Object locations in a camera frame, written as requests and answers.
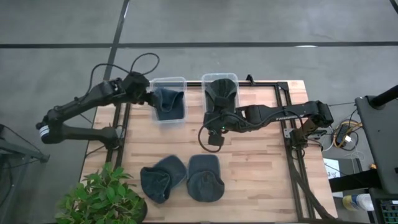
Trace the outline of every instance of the clear plastic container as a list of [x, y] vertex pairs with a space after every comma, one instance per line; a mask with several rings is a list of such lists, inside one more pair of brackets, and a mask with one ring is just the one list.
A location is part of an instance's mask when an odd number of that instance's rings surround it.
[[236, 84], [236, 97], [235, 97], [235, 107], [239, 107], [239, 80], [238, 77], [233, 73], [207, 73], [201, 77], [201, 91], [202, 91], [202, 101], [203, 101], [203, 111], [206, 113], [206, 97], [205, 89], [212, 81], [219, 80], [221, 78], [229, 78]]
[[149, 91], [155, 91], [157, 88], [166, 88], [168, 90], [182, 91], [184, 92], [183, 103], [184, 103], [184, 117], [182, 119], [170, 119], [159, 121], [155, 108], [152, 107], [152, 120], [157, 124], [174, 124], [184, 123], [188, 116], [187, 107], [187, 81], [184, 77], [170, 77], [170, 78], [154, 78], [150, 81]]

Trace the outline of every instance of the white paper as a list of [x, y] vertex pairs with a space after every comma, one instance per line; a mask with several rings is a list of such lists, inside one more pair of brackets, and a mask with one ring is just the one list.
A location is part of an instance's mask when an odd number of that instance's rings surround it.
[[[326, 173], [328, 174], [329, 179], [340, 177], [340, 167], [338, 165], [337, 160], [323, 159], [323, 162], [325, 163]], [[334, 192], [332, 194], [334, 197], [339, 197], [339, 198], [343, 197], [342, 192]]]

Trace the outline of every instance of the dark gray fabric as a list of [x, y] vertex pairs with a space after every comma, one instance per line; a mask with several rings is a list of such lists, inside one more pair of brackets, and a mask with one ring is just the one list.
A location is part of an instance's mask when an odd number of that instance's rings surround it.
[[192, 156], [188, 165], [187, 189], [199, 202], [215, 202], [224, 194], [220, 162], [215, 155]]
[[142, 190], [150, 199], [156, 203], [163, 203], [169, 199], [171, 178], [165, 170], [155, 167], [143, 167], [140, 175]]
[[184, 118], [184, 92], [157, 88], [154, 95], [156, 96], [154, 107], [159, 121]]
[[205, 89], [206, 111], [213, 112], [217, 108], [227, 108], [233, 113], [237, 92], [236, 83], [229, 78], [220, 78], [211, 82]]
[[175, 187], [187, 176], [187, 168], [175, 155], [168, 156], [155, 164], [156, 168], [166, 170], [170, 174], [171, 188]]
[[163, 203], [169, 199], [171, 189], [187, 176], [187, 169], [177, 156], [171, 155], [154, 167], [143, 167], [140, 175], [144, 193], [154, 202]]

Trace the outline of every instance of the black cylinder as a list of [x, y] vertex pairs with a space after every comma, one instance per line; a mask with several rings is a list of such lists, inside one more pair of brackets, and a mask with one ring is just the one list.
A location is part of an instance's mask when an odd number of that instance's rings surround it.
[[370, 103], [372, 106], [378, 107], [385, 105], [386, 103], [396, 98], [398, 98], [398, 85], [392, 87], [391, 89], [385, 91], [384, 93], [381, 93], [378, 96], [375, 96]]

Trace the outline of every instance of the white bottle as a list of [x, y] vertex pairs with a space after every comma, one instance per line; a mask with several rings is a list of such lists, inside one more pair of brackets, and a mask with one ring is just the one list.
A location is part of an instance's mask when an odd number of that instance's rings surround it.
[[373, 203], [369, 194], [347, 195], [343, 197], [343, 205], [350, 211], [373, 211]]

